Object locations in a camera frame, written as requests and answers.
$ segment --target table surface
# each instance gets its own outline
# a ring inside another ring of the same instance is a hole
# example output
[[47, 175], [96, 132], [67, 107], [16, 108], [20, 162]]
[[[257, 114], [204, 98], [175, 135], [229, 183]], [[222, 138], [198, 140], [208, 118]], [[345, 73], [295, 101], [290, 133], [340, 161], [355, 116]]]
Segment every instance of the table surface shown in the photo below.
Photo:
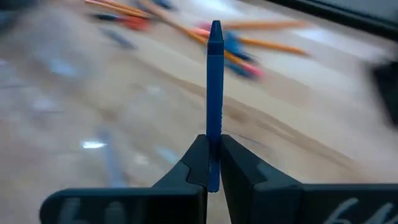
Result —
[[[260, 0], [186, 0], [172, 17], [305, 19], [305, 29], [242, 36], [305, 49], [311, 57], [249, 48], [261, 82], [226, 69], [223, 132], [305, 183], [397, 182], [398, 138], [386, 125], [367, 68], [394, 44]], [[205, 131], [205, 48], [157, 23], [134, 32], [85, 16], [81, 1], [27, 11], [0, 39], [0, 223], [38, 223], [43, 199], [67, 187], [105, 187], [100, 128], [113, 135], [123, 175], [149, 187]], [[120, 48], [112, 29], [137, 46]], [[209, 223], [229, 223], [223, 191], [209, 195]]]

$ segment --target crayon tip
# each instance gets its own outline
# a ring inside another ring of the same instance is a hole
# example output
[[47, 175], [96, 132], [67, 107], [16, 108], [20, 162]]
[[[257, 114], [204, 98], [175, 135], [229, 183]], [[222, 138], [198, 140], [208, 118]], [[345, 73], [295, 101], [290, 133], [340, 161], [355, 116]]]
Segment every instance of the crayon tip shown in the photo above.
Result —
[[263, 77], [264, 74], [262, 73], [262, 71], [258, 68], [256, 68], [253, 65], [250, 65], [248, 63], [242, 63], [242, 67], [248, 71], [249, 73], [255, 75], [256, 77]]
[[221, 23], [213, 21], [209, 41], [207, 42], [207, 55], [224, 55], [224, 39]]

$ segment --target orange pencil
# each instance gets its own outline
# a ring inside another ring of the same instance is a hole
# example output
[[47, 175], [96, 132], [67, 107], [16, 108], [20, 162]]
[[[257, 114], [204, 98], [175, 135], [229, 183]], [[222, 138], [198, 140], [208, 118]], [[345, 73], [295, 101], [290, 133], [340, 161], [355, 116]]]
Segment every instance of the orange pencil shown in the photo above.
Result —
[[[199, 27], [205, 30], [209, 30], [211, 23], [202, 22]], [[243, 21], [243, 22], [222, 22], [224, 30], [229, 29], [286, 29], [294, 27], [305, 27], [307, 23], [304, 21]]]
[[117, 3], [117, 2], [115, 2], [115, 1], [109, 1], [109, 0], [96, 0], [96, 1], [101, 2], [101, 3], [104, 3], [104, 4], [108, 4], [108, 5], [110, 5], [110, 6], [118, 7], [118, 8], [121, 8], [121, 9], [127, 9], [127, 10], [130, 10], [130, 11], [132, 11], [132, 12], [141, 13], [141, 14], [143, 14], [143, 15], [147, 15], [148, 17], [151, 16], [150, 14], [148, 14], [148, 13], [146, 13], [146, 12], [140, 10], [140, 9], [137, 9], [137, 8], [131, 7], [131, 6], [126, 6], [126, 5]]
[[[194, 31], [194, 33], [196, 33], [202, 37], [207, 37], [207, 38], [209, 37], [209, 34], [210, 34], [210, 32], [208, 32], [207, 30], [201, 29], [201, 28], [194, 28], [194, 29], [192, 29], [192, 31]], [[289, 52], [289, 53], [293, 53], [293, 54], [299, 54], [299, 55], [308, 55], [302, 49], [298, 49], [296, 47], [291, 47], [291, 46], [286, 46], [283, 44], [277, 44], [277, 43], [273, 43], [273, 42], [269, 42], [269, 41], [265, 41], [265, 40], [254, 40], [254, 39], [249, 39], [249, 38], [245, 38], [245, 37], [239, 37], [239, 40], [243, 44], [247, 44], [247, 45], [251, 45], [251, 46], [265, 47], [268, 49], [280, 50], [280, 51]]]
[[148, 17], [147, 15], [142, 14], [140, 12], [134, 12], [134, 11], [130, 11], [128, 9], [122, 9], [122, 8], [119, 8], [119, 7], [116, 7], [116, 6], [110, 6], [108, 4], [104, 4], [102, 2], [98, 2], [98, 1], [95, 1], [95, 0], [85, 0], [85, 4], [92, 4], [92, 5], [95, 5], [95, 6], [103, 7], [105, 9], [114, 10], [116, 12], [119, 12], [121, 14], [125, 14], [125, 15], [128, 15], [128, 16], [136, 16], [136, 17], [141, 17], [141, 18], [145, 18], [145, 19], [151, 19], [151, 17]]

